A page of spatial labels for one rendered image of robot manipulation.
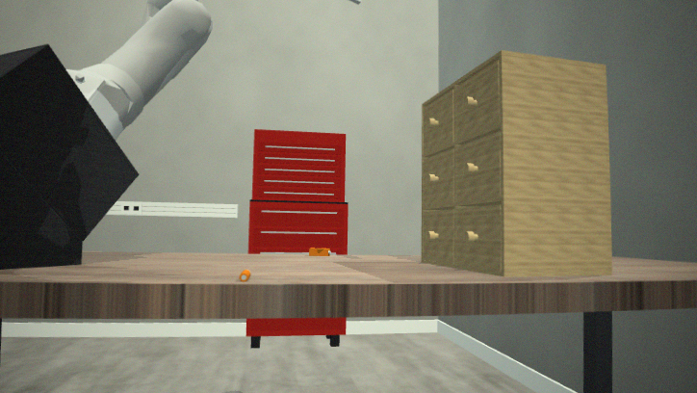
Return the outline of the wooden drawer front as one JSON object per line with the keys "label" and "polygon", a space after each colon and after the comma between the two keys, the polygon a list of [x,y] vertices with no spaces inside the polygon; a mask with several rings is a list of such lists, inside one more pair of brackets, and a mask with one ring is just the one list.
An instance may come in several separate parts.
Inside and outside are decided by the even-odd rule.
{"label": "wooden drawer front", "polygon": [[454,90],[451,90],[424,107],[424,154],[453,142]]}
{"label": "wooden drawer front", "polygon": [[424,206],[454,202],[454,148],[424,159]]}
{"label": "wooden drawer front", "polygon": [[497,60],[457,86],[456,140],[499,123],[501,123],[500,60]]}
{"label": "wooden drawer front", "polygon": [[454,265],[454,209],[424,213],[423,260]]}
{"label": "wooden drawer front", "polygon": [[456,265],[502,271],[501,205],[459,209],[456,215]]}
{"label": "wooden drawer front", "polygon": [[459,146],[456,202],[501,196],[501,131]]}

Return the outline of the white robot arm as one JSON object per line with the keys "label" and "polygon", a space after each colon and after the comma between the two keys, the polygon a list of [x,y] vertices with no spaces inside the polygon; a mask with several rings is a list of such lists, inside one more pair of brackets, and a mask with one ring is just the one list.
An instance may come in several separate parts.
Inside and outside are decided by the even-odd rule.
{"label": "white robot arm", "polygon": [[139,31],[101,64],[67,69],[115,140],[213,30],[198,0],[170,1],[147,0]]}

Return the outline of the light brown wooden chest of drawers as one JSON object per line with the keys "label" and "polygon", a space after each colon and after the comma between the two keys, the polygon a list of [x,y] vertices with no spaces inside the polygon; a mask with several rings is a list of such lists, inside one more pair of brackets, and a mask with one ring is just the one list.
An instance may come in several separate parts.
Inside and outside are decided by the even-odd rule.
{"label": "light brown wooden chest of drawers", "polygon": [[[456,88],[497,60],[501,123],[457,141]],[[453,88],[454,142],[424,154],[424,107]],[[502,196],[456,202],[458,147],[499,131]],[[453,148],[454,202],[424,206],[424,159]],[[502,206],[502,271],[456,265],[459,209],[491,205]],[[451,209],[454,265],[423,260],[424,213]],[[503,277],[612,275],[606,65],[501,50],[422,104],[421,262]]]}

